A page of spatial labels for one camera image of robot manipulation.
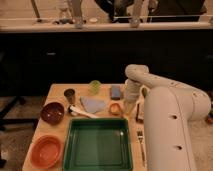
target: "green tray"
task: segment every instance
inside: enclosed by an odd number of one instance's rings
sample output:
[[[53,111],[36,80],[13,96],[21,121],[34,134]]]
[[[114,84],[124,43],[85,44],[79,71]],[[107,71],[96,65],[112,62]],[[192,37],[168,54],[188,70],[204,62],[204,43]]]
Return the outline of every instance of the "green tray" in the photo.
[[[132,171],[128,122],[125,119],[73,119],[63,171]]]

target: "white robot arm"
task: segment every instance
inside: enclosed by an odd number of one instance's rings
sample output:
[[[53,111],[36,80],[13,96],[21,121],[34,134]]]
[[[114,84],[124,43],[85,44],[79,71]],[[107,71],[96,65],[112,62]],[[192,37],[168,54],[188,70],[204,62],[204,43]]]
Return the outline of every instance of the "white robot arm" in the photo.
[[[196,171],[187,121],[205,117],[208,95],[190,85],[153,75],[145,65],[126,67],[125,100],[136,102],[140,87],[145,98],[144,131],[148,171]]]

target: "orange bowl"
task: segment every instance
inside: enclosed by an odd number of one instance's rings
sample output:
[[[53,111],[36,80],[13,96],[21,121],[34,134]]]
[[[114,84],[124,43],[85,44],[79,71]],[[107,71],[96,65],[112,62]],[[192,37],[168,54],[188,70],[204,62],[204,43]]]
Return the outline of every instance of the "orange bowl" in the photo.
[[[60,140],[52,135],[40,137],[34,144],[30,161],[40,169],[53,167],[60,159],[62,144]]]
[[[41,110],[41,118],[51,125],[58,124],[64,117],[64,107],[61,103],[48,103]]]

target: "green cup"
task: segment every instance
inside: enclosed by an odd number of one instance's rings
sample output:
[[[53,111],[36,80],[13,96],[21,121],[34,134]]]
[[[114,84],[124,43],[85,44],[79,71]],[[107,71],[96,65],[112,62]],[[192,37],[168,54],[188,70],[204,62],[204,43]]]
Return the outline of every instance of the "green cup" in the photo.
[[[89,91],[92,94],[98,94],[100,91],[101,82],[98,80],[93,80],[89,83]]]

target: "wooden tabletop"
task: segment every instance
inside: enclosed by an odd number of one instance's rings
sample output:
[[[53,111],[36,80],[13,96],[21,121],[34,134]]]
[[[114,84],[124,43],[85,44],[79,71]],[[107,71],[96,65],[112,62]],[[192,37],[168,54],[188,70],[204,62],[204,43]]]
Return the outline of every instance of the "wooden tabletop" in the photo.
[[[59,102],[59,103],[63,104],[63,106],[64,106],[65,115],[63,117],[63,120],[58,125],[54,125],[54,126],[46,123],[42,119],[39,119],[37,128],[36,128],[34,136],[32,138],[32,142],[28,149],[22,170],[23,171],[40,171],[40,169],[34,167],[30,162],[31,149],[32,149],[35,141],[39,137],[41,137],[43,135],[55,135],[61,140],[63,145],[65,144],[69,122],[72,118],[74,118],[69,113],[67,113],[69,103],[68,103],[67,99],[64,97],[64,91],[66,89],[68,89],[68,88],[75,89],[76,107],[83,110],[83,107],[81,105],[81,102],[79,101],[79,98],[80,97],[91,97],[94,99],[103,100],[107,104],[107,107],[105,108],[105,110],[96,113],[97,116],[104,117],[104,118],[121,117],[121,116],[115,116],[115,115],[109,114],[109,112],[108,112],[109,105],[111,103],[115,103],[115,102],[119,103],[120,106],[123,108],[123,100],[114,101],[114,100],[110,99],[110,86],[111,85],[112,84],[101,84],[100,92],[97,95],[92,95],[89,91],[88,84],[52,84],[44,105],[46,105],[50,102]],[[123,84],[117,84],[117,85],[119,85],[121,87],[121,91],[124,90]],[[143,164],[142,164],[142,156],[141,156],[141,150],[140,150],[141,147],[140,147],[139,140],[137,138],[137,130],[143,130],[143,125],[140,123],[136,123],[135,113],[136,113],[136,111],[134,109],[132,112],[132,115],[131,115],[131,119],[129,120],[130,142],[131,142],[131,150],[132,150],[132,158],[133,158],[133,171],[146,171],[145,167],[143,167]],[[63,157],[61,157],[61,160],[59,162],[57,162],[57,164],[54,167],[52,167],[51,169],[47,169],[47,170],[61,171],[62,170],[62,158]]]

